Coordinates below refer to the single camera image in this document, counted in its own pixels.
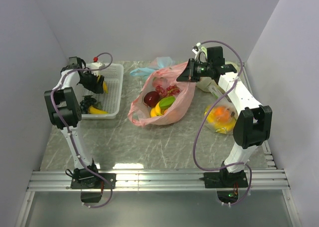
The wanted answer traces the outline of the red grape bunch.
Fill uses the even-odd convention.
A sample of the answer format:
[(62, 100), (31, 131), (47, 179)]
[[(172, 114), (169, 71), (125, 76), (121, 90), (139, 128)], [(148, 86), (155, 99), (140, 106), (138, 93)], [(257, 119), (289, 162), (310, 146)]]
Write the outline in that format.
[(155, 87), (155, 91), (159, 94), (160, 98), (177, 96), (180, 93), (180, 89), (176, 85), (170, 85), (167, 88), (158, 85)]

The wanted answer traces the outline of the green starfruit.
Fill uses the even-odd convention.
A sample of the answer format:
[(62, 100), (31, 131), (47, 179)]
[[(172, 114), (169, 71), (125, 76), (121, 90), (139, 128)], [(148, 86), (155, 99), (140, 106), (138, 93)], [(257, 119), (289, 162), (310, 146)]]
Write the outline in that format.
[(174, 102), (175, 102), (174, 96), (165, 97), (159, 102), (159, 108), (163, 110), (168, 109)]

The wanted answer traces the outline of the red apple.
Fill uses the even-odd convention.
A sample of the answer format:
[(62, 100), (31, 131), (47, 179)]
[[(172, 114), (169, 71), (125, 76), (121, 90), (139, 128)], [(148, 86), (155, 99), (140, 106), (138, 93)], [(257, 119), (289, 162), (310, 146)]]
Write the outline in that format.
[(148, 92), (144, 96), (144, 103), (151, 108), (154, 108), (159, 101), (160, 95), (156, 91)]

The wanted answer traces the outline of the yellow banana bunch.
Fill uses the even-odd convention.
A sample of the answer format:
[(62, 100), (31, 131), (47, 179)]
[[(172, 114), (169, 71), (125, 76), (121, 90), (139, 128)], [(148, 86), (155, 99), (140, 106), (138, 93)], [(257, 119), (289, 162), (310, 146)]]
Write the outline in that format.
[(166, 109), (161, 109), (159, 104), (157, 104), (154, 108), (151, 109), (150, 116), (151, 117), (162, 116), (165, 113), (166, 113)]

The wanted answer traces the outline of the pink plastic bag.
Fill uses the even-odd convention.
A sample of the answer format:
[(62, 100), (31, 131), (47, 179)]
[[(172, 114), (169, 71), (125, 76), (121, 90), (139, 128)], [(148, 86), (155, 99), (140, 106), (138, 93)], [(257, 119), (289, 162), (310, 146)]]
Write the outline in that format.
[[(177, 77), (186, 68), (187, 62), (168, 66), (153, 72), (139, 94), (139, 96), (131, 103), (128, 113), (128, 119), (138, 127), (144, 127), (149, 124), (153, 125), (169, 125), (179, 121), (189, 109), (194, 97), (195, 83), (194, 82), (177, 82)], [(176, 85), (180, 89), (175, 102), (169, 107), (168, 111), (162, 116), (151, 117), (151, 108), (144, 103), (144, 96), (155, 90), (152, 86), (152, 81), (155, 77), (166, 78), (170, 85)]]

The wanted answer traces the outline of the single yellow banana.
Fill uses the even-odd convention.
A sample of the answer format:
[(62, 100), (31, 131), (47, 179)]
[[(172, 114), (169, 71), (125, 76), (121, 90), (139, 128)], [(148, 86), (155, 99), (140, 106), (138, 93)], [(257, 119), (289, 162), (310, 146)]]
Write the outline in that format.
[(103, 75), (99, 75), (97, 78), (97, 93), (98, 94), (108, 93), (108, 87), (104, 80)]

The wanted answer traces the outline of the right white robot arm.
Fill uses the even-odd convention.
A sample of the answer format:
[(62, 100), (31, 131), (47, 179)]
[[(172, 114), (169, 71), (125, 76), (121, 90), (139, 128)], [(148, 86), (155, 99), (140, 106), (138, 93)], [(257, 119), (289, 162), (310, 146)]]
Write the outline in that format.
[(221, 46), (209, 47), (203, 51), (199, 43), (193, 47), (195, 57), (189, 59), (185, 70), (176, 79), (178, 82), (199, 82), (209, 77), (224, 90), (234, 104), (238, 118), (233, 129), (234, 146), (218, 169), (213, 180), (216, 188), (230, 188), (241, 181), (247, 181), (244, 168), (257, 147), (269, 139), (272, 109), (262, 105), (240, 80), (241, 71), (226, 64)]

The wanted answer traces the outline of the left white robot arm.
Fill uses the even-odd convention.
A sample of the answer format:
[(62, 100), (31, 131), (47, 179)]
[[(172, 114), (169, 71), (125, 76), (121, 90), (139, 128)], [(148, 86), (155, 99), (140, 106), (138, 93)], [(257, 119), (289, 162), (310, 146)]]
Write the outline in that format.
[(80, 129), (82, 110), (74, 88), (80, 84), (95, 94), (103, 94), (104, 77), (93, 72), (104, 68), (104, 64), (96, 61), (90, 69), (82, 58), (70, 57), (68, 65), (60, 72), (57, 85), (44, 93), (49, 119), (65, 137), (74, 161), (74, 171), (65, 173), (81, 189), (103, 188), (104, 180), (84, 144)]

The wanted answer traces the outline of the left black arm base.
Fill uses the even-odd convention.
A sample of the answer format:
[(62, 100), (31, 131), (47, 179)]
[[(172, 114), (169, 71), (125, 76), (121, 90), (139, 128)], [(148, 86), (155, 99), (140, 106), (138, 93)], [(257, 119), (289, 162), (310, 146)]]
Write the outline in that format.
[(98, 203), (103, 195), (104, 190), (112, 190), (115, 188), (115, 173), (99, 173), (109, 184), (106, 184), (101, 178), (93, 175), (87, 170), (77, 170), (74, 173), (67, 174), (72, 178), (70, 188), (72, 190), (81, 190), (81, 202), (85, 204)]

